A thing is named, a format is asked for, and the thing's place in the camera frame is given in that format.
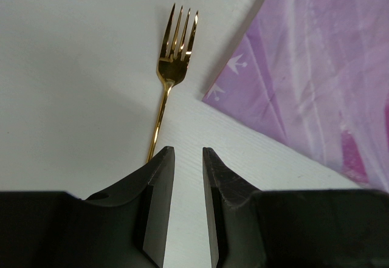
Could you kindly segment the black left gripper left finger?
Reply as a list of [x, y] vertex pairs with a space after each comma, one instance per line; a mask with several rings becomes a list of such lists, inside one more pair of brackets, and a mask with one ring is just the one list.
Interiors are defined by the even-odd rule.
[[164, 147], [148, 163], [90, 195], [89, 267], [162, 267], [174, 181], [175, 153]]

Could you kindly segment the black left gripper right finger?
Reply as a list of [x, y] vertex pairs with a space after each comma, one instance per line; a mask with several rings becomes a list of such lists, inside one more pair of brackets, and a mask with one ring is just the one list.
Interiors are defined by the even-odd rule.
[[203, 180], [212, 267], [261, 267], [259, 192], [204, 147]]

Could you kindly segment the gold fork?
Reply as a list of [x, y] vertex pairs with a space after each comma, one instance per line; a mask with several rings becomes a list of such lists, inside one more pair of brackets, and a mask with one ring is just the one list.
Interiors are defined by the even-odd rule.
[[162, 99], [159, 106], [159, 112], [156, 118], [153, 136], [151, 138], [150, 147], [146, 160], [150, 161], [154, 156], [157, 139], [160, 133], [162, 120], [167, 105], [168, 96], [175, 86], [183, 82], [188, 71], [190, 57], [193, 52], [196, 29], [198, 26], [199, 13], [194, 15], [193, 25], [189, 34], [186, 37], [188, 30], [188, 22], [190, 12], [187, 13], [182, 34], [179, 34], [183, 9], [180, 9], [179, 16], [176, 22], [176, 28], [172, 29], [173, 18], [176, 6], [171, 9], [168, 24], [162, 40], [162, 47], [157, 62], [156, 73], [164, 88]]

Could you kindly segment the purple Elsa placemat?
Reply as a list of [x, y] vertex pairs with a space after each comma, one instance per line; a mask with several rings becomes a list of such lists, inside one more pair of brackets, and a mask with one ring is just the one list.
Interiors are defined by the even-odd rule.
[[264, 0], [203, 101], [388, 190], [388, 0]]

